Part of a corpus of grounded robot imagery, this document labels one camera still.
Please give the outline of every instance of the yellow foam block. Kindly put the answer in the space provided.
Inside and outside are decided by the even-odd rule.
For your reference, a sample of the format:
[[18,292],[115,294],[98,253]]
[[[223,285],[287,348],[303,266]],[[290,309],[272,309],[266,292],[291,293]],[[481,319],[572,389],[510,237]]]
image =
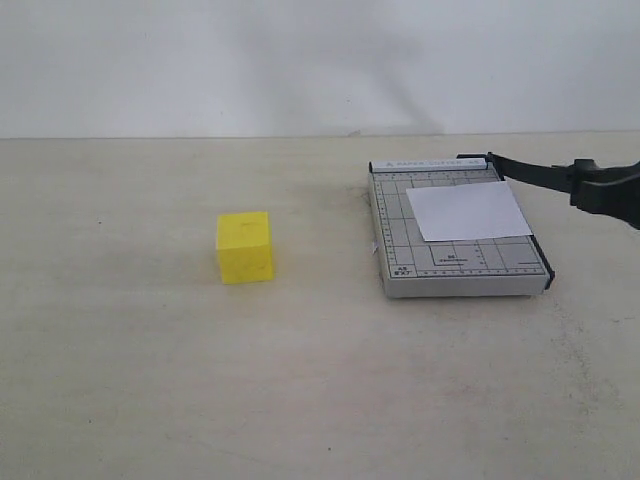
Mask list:
[[271,228],[267,212],[218,216],[216,248],[223,283],[273,279]]

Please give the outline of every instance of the yellow cube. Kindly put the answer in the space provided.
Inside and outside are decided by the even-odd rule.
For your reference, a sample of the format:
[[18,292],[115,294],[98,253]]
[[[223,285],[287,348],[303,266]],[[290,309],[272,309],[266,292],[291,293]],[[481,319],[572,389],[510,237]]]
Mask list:
[[271,229],[267,212],[218,216],[218,263],[222,283],[272,280]]

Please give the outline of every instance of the white paper sheet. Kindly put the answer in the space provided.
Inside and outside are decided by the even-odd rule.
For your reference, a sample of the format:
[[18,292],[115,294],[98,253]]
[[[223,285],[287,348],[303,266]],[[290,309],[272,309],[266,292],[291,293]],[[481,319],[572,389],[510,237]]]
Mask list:
[[531,235],[506,181],[408,188],[407,196],[427,242]]

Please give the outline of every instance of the paper cutter base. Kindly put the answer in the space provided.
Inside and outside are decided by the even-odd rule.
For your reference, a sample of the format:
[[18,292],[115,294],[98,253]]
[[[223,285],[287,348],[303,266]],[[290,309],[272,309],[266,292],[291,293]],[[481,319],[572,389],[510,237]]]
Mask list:
[[425,242],[407,188],[504,181],[491,162],[382,162],[369,166],[380,276],[388,297],[538,295],[554,273],[535,236]]

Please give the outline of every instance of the white wall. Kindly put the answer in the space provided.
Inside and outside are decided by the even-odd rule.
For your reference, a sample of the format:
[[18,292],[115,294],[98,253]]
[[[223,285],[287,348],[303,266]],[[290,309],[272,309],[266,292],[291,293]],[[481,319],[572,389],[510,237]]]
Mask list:
[[638,0],[0,0],[0,137],[640,129]]

